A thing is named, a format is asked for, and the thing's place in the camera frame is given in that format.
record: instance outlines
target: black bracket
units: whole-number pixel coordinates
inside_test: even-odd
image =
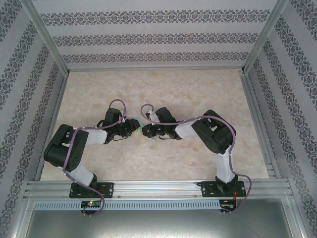
[[[114,183],[99,182],[96,190],[101,192],[104,198],[112,198]],[[76,183],[72,183],[69,192],[69,198],[100,198],[100,196],[87,188],[83,188]]]
[[[246,196],[246,189],[242,181],[236,181],[235,185],[224,193],[218,189],[216,181],[198,182],[197,186],[201,187],[203,197],[234,197],[234,192],[236,192],[236,197]]]

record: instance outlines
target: vented metal panel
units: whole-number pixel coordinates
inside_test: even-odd
[[[80,210],[81,201],[38,201],[36,211]],[[106,201],[104,210],[205,210],[220,209],[219,200],[183,201]]]

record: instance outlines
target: enclosure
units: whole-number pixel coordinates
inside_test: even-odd
[[[316,4],[2,0],[0,237],[317,237]],[[218,166],[199,137],[139,129],[85,147],[81,162],[112,186],[83,217],[91,199],[70,198],[43,153],[60,125],[96,126],[117,98],[141,127],[148,103],[177,121],[210,109],[228,121],[234,171],[252,180],[243,207],[222,214],[232,197],[197,186]]]

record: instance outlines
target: beige floor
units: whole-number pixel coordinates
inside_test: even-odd
[[[251,178],[268,178],[250,111],[236,70],[72,72],[63,97],[57,129],[95,126],[111,100],[122,99],[129,118],[151,103],[167,107],[177,120],[213,109],[237,131],[234,167]],[[122,109],[120,103],[113,105]],[[85,148],[82,162],[99,180],[214,179],[214,154],[199,137],[154,141],[134,133],[108,145]],[[61,169],[45,163],[41,180],[67,180]]]

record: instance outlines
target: patterned wallpaper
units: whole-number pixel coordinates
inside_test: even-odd
[[[276,0],[35,0],[70,69],[243,66]]]
[[[317,7],[291,0],[249,72],[283,177],[317,237]]]
[[[0,1],[0,238],[33,180],[64,76],[18,0]]]

